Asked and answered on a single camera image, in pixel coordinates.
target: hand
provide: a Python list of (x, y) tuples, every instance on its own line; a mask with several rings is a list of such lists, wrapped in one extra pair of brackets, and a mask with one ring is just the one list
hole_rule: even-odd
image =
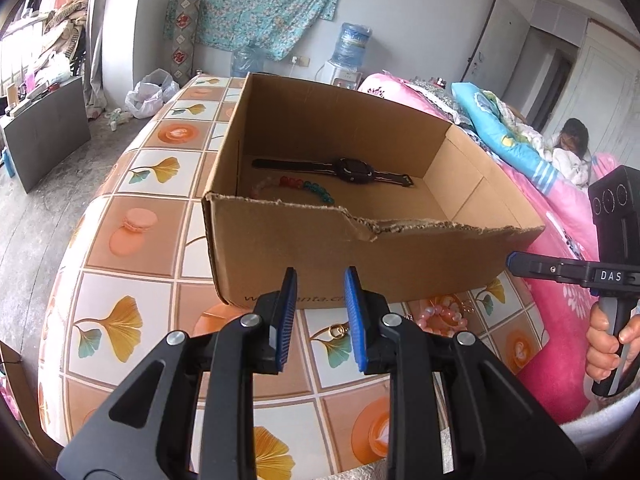
[(624, 369), (629, 368), (633, 360), (640, 352), (640, 315), (633, 316), (627, 326), (620, 331), (620, 337), (616, 339), (607, 334), (609, 320), (601, 311), (600, 306), (594, 303), (591, 307), (590, 327), (587, 332), (587, 340), (590, 343), (587, 350), (587, 375), (594, 381), (601, 381), (609, 377), (612, 370), (618, 368), (620, 357), (616, 351), (620, 344), (631, 343), (629, 354), (626, 356)]

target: table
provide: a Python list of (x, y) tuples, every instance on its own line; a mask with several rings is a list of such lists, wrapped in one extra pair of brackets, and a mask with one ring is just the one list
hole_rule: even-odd
[[(40, 416), (61, 444), (167, 332), (211, 332), (234, 314), (216, 296), (200, 198), (242, 83), (192, 80), (124, 151), (87, 206), (56, 277), (40, 347)], [(514, 372), (548, 339), (525, 283), (505, 273), (479, 290), (391, 308), (417, 318), (429, 305), (461, 313)], [(297, 311), (286, 370), (257, 376), (264, 480), (323, 477), (386, 453), (388, 379), (359, 373), (347, 320), (344, 308)], [(439, 388), (437, 396), (444, 427)], [(274, 469), (261, 468), (265, 460)]]

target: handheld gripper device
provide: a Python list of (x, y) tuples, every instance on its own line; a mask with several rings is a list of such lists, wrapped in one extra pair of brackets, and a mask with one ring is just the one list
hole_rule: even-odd
[[(389, 311), (344, 277), (353, 351), (365, 375), (390, 374), (387, 480), (577, 480), (584, 459), (504, 364), (471, 332), (445, 338)], [(443, 473), (433, 373), (446, 397), (454, 470)]]
[[(212, 334), (171, 332), (122, 381), (58, 458), (65, 480), (255, 480), (253, 374), (282, 371), (297, 277)], [(209, 371), (200, 473), (190, 472), (202, 373)]]
[[(640, 298), (640, 171), (619, 166), (589, 186), (591, 214), (598, 234), (599, 262), (512, 253), (507, 267), (514, 276), (553, 280), (589, 288), (599, 296), (609, 319), (607, 333), (618, 338)], [(628, 388), (640, 368), (640, 356), (624, 366), (629, 343), (619, 345), (620, 366), (591, 391), (612, 397)]]

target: metal screw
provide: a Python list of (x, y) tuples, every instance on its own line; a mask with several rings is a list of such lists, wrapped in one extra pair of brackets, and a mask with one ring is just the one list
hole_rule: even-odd
[(398, 326), (402, 323), (402, 318), (398, 316), (398, 314), (385, 314), (382, 317), (382, 323), (384, 323), (385, 326)]
[(458, 338), (458, 342), (464, 346), (471, 346), (476, 342), (476, 336), (471, 332), (459, 332), (456, 337)]
[(181, 344), (184, 341), (184, 332), (180, 332), (179, 330), (175, 330), (167, 334), (166, 343), (171, 346), (176, 346)]
[(262, 319), (257, 314), (244, 314), (244, 316), (240, 318), (240, 324), (247, 328), (251, 326), (258, 326), (261, 321)]

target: concrete floor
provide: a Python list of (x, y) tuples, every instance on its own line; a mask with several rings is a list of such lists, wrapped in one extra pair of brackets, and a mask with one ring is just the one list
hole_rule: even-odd
[(91, 140), (29, 194), (0, 168), (0, 339), (22, 355), (34, 394), (40, 332), (66, 246), (107, 172), (145, 124), (132, 119), (112, 132), (105, 118), (91, 122)]

